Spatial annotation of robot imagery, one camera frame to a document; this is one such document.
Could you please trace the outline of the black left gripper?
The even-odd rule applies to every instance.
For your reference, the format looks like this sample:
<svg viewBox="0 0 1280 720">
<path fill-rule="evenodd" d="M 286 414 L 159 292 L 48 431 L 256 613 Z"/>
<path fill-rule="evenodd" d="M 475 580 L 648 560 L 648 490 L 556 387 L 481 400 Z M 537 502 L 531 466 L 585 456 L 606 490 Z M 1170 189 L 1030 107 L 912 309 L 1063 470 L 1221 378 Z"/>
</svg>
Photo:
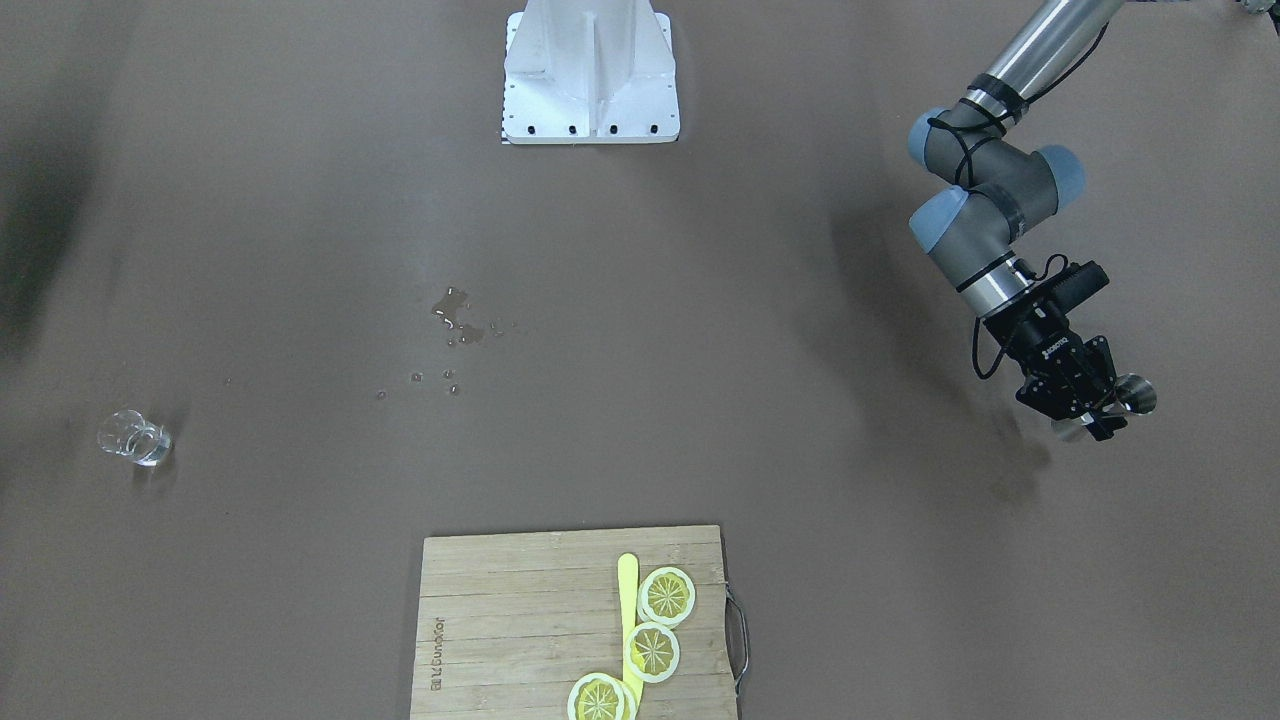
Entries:
<svg viewBox="0 0 1280 720">
<path fill-rule="evenodd" d="M 1082 345 L 1066 315 L 1048 313 L 1033 301 L 1009 304 L 984 318 L 983 327 L 998 346 L 983 378 L 989 379 L 1002 360 L 1014 360 L 1023 374 L 1015 400 L 1047 416 L 1060 439 L 1101 442 L 1126 428 L 1123 413 L 1085 402 L 1105 401 L 1114 393 L 1115 366 L 1105 336 Z"/>
</svg>

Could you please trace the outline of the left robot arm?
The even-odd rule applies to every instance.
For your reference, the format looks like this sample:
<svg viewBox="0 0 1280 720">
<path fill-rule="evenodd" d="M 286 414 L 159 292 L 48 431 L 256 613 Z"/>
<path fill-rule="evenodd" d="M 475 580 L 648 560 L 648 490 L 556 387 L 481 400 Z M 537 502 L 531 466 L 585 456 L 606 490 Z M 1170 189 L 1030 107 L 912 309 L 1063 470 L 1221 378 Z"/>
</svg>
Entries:
<svg viewBox="0 0 1280 720">
<path fill-rule="evenodd" d="M 911 159 L 946 182 L 909 222 L 975 318 L 997 360 L 1023 375 L 1020 404 L 1079 436 L 1106 441 L 1126 425 L 1108 341 L 1083 340 L 1071 310 L 1107 283 L 1093 261 L 1034 270 L 1014 251 L 1028 231 L 1075 202 L 1083 165 L 1062 146 L 1024 151 L 1009 132 L 1096 50 L 1117 1 L 1047 1 L 951 108 L 911 127 Z"/>
</svg>

